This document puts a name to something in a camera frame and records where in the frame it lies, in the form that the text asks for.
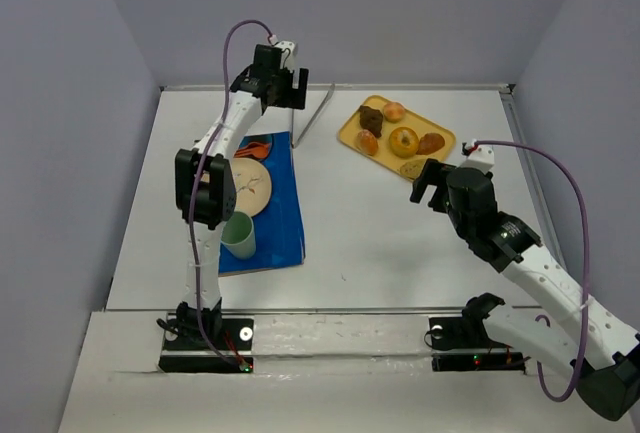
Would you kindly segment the metal tongs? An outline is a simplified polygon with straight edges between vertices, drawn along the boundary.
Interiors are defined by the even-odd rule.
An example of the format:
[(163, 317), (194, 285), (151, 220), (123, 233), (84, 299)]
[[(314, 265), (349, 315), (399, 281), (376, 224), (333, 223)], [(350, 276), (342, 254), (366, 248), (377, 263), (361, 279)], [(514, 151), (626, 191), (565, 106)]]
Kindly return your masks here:
[(308, 133), (310, 132), (311, 128), (314, 126), (314, 123), (318, 120), (318, 118), (323, 113), (326, 106), (334, 96), (335, 91), (336, 91), (336, 84), (331, 83), (322, 101), (319, 103), (319, 105), (317, 106), (317, 108), (315, 109), (315, 111), (313, 112), (311, 117), (308, 119), (308, 121), (306, 122), (306, 124), (304, 125), (304, 127), (302, 128), (302, 130), (298, 135), (295, 134), (295, 112), (294, 110), (291, 110), (289, 130), (290, 130), (290, 146), (292, 149), (296, 149), (297, 147), (299, 147), (302, 141), (308, 136)]

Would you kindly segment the sugared round bun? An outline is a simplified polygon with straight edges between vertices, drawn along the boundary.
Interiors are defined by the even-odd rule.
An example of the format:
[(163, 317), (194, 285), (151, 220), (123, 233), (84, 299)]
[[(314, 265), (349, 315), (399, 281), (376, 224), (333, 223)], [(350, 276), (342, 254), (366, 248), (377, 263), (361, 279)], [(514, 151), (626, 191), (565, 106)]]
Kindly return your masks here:
[(379, 149), (378, 139), (367, 129), (362, 129), (357, 133), (355, 146), (361, 153), (368, 156), (375, 156)]

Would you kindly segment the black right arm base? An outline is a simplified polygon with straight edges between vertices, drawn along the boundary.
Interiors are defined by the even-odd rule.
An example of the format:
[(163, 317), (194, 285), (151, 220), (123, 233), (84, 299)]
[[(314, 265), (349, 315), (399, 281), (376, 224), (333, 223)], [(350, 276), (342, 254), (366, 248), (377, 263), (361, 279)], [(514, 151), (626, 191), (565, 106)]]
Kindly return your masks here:
[(491, 293), (470, 299), (457, 316), (429, 320), (423, 341), (432, 351), (434, 372), (526, 372), (529, 360), (510, 346), (489, 338), (483, 321), (504, 300)]

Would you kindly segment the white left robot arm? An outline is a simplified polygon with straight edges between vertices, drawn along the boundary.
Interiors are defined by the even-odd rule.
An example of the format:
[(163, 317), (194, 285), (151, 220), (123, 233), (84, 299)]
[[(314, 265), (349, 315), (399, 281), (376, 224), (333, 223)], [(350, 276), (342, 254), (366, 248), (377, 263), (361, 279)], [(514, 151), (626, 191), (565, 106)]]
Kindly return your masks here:
[(252, 63), (225, 87), (221, 117), (174, 160), (175, 202), (187, 228), (191, 254), (186, 293), (176, 309), (176, 334), (234, 364), (213, 341), (222, 329), (219, 255), (223, 228), (235, 210), (231, 159), (250, 128), (270, 107), (302, 109), (309, 70), (297, 70), (298, 45), (257, 45)]

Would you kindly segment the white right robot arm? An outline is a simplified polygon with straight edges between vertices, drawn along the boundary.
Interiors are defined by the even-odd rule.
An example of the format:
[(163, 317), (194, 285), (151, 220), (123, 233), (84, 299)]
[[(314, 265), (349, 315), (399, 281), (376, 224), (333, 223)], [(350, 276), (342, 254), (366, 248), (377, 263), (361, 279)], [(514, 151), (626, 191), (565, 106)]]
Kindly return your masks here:
[[(451, 130), (458, 142), (478, 144), (495, 160), (493, 185), (509, 240), (526, 228), (543, 238), (502, 271), (478, 258), (448, 216), (409, 200), (410, 183), (339, 139), (367, 97), (397, 100)], [(351, 85), (310, 89), (300, 123), (309, 131), (294, 151), (303, 212), (306, 260), (287, 293), (289, 304), (326, 309), (442, 308), (494, 292), (519, 306), (538, 305), (553, 318), (573, 358), (587, 342), (585, 361), (610, 366), (615, 353), (637, 344), (634, 329), (610, 318), (552, 255), (554, 238), (542, 217), (523, 155), (511, 145), (513, 117), (495, 89), (399, 88)]]

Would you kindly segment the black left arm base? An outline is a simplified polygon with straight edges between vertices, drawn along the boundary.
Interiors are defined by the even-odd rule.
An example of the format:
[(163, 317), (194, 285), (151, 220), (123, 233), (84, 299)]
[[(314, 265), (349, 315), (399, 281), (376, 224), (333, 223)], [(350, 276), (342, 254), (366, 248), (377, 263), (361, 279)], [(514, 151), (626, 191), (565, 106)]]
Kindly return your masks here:
[(181, 303), (156, 320), (163, 340), (158, 368), (164, 373), (251, 374), (255, 333), (248, 316), (227, 316), (219, 307), (197, 311)]

